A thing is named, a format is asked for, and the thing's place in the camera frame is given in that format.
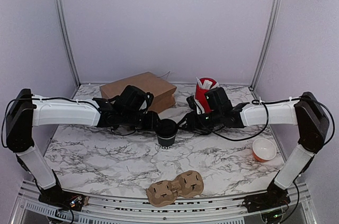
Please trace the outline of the black paper coffee cup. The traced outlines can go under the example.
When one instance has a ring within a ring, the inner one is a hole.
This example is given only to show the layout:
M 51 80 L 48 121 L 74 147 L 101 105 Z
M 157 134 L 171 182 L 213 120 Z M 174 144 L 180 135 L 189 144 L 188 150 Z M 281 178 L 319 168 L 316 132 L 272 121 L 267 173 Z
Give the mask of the black paper coffee cup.
M 162 149 L 171 149 L 174 145 L 176 135 L 173 135 L 171 137 L 161 137 L 160 135 L 157 135 L 157 141 L 158 144 Z

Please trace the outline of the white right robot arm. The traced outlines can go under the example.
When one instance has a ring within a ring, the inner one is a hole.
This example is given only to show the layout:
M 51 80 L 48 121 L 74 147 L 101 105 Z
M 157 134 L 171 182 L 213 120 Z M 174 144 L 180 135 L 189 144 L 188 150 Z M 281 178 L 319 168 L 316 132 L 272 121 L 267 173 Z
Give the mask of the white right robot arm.
M 180 121 L 184 131 L 208 135 L 216 127 L 245 128 L 257 125 L 289 124 L 298 127 L 297 146 L 268 185 L 266 192 L 246 196 L 243 206 L 248 212 L 277 208 L 290 203 L 288 188 L 313 161 L 315 155 L 331 141 L 329 127 L 334 119 L 329 109 L 317 101 L 313 93 L 304 92 L 300 97 L 291 97 L 275 102 L 253 100 L 233 106 L 223 88 L 205 93 L 209 113 L 200 111 L 192 96 L 186 100 L 192 109 Z

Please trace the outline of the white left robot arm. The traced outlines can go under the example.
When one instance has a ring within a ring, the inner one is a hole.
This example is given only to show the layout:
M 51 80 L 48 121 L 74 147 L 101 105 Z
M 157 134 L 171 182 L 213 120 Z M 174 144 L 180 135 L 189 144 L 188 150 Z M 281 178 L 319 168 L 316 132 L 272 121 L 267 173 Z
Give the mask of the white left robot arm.
M 40 191 L 39 201 L 81 211 L 87 197 L 62 189 L 56 173 L 35 145 L 33 127 L 75 124 L 112 131 L 120 126 L 130 127 L 133 131 L 154 131 L 160 118 L 149 109 L 153 99 L 152 93 L 131 85 L 108 100 L 43 97 L 24 88 L 6 108 L 1 135 L 3 147 L 15 153 L 17 161 L 34 177 Z

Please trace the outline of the black plastic cup lid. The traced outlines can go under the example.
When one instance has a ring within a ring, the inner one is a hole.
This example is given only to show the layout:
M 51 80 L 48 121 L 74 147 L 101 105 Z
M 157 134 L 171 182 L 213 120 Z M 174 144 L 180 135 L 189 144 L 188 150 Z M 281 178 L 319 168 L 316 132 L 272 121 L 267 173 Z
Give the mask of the black plastic cup lid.
M 178 126 L 174 120 L 162 119 L 160 120 L 155 132 L 162 138 L 170 138 L 177 134 Z

